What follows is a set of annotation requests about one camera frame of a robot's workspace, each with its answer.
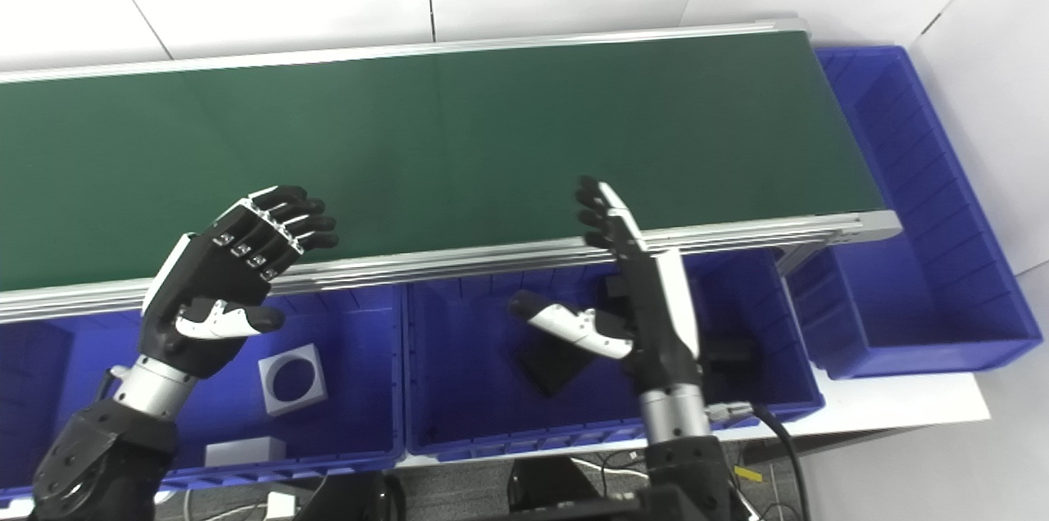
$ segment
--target black glove-like hand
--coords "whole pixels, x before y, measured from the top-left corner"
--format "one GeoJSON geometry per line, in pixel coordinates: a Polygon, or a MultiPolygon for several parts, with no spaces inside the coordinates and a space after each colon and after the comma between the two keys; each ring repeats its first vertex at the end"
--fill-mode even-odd
{"type": "Polygon", "coordinates": [[[312,248],[328,248],[335,220],[296,186],[239,200],[201,234],[184,234],[143,301],[138,351],[197,378],[212,376],[244,338],[280,328],[259,304],[270,281],[312,248]]]}

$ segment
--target white block with circular hole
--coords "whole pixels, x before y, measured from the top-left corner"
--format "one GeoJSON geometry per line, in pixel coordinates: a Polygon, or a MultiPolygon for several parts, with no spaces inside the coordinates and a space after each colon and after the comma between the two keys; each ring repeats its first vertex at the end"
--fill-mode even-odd
{"type": "Polygon", "coordinates": [[[259,360],[259,375],[270,416],[280,416],[327,398],[321,357],[314,343],[259,360]]]}

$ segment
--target robotic thumb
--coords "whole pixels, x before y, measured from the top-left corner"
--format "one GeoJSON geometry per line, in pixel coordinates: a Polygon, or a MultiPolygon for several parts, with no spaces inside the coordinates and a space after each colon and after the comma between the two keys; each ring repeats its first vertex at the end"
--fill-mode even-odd
{"type": "Polygon", "coordinates": [[[275,331],[284,312],[266,305],[242,305],[213,298],[194,298],[175,319],[175,329],[191,339],[239,339],[275,331]]]}

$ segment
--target blue plastic bin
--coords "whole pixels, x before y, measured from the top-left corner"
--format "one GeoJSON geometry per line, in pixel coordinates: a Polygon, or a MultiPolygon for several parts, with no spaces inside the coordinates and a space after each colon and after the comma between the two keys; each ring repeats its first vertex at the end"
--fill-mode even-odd
{"type": "MultiPolygon", "coordinates": [[[[403,298],[404,286],[382,286],[267,302],[284,309],[287,322],[248,340],[236,360],[197,385],[176,420],[179,452],[163,487],[393,465],[404,451],[403,298]],[[317,346],[328,398],[270,417],[257,363],[305,343],[317,346]],[[288,459],[202,468],[209,443],[265,435],[286,443],[288,459]]],[[[29,493],[51,440],[89,405],[106,368],[133,362],[137,338],[135,312],[0,326],[0,500],[29,493]]]]}
{"type": "MultiPolygon", "coordinates": [[[[766,403],[785,420],[823,406],[769,249],[687,257],[701,326],[756,340],[761,371],[712,400],[766,403]]],[[[611,264],[444,279],[408,286],[408,450],[442,460],[534,452],[643,436],[621,365],[597,357],[553,398],[516,363],[542,335],[507,313],[517,289],[593,305],[611,264]]],[[[753,419],[740,425],[753,425],[753,419]]]]}
{"type": "Polygon", "coordinates": [[[904,231],[826,249],[788,278],[813,362],[833,378],[981,371],[1041,343],[906,51],[817,55],[904,231]]]}

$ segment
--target white square block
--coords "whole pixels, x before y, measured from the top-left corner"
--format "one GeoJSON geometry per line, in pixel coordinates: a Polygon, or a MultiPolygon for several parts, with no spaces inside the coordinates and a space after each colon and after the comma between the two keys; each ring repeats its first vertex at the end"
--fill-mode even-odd
{"type": "Polygon", "coordinates": [[[321,357],[317,353],[317,346],[314,343],[285,350],[283,353],[277,353],[265,360],[259,360],[259,376],[262,378],[262,399],[265,401],[265,412],[270,416],[290,413],[327,398],[327,389],[324,387],[324,370],[321,368],[321,357]],[[313,366],[314,381],[302,396],[294,400],[281,400],[274,394],[274,379],[282,367],[297,361],[307,362],[313,366]]]}
{"type": "Polygon", "coordinates": [[[261,461],[279,461],[286,457],[287,446],[280,439],[265,436],[253,439],[238,439],[224,443],[212,443],[205,448],[204,464],[236,465],[261,461]]]}

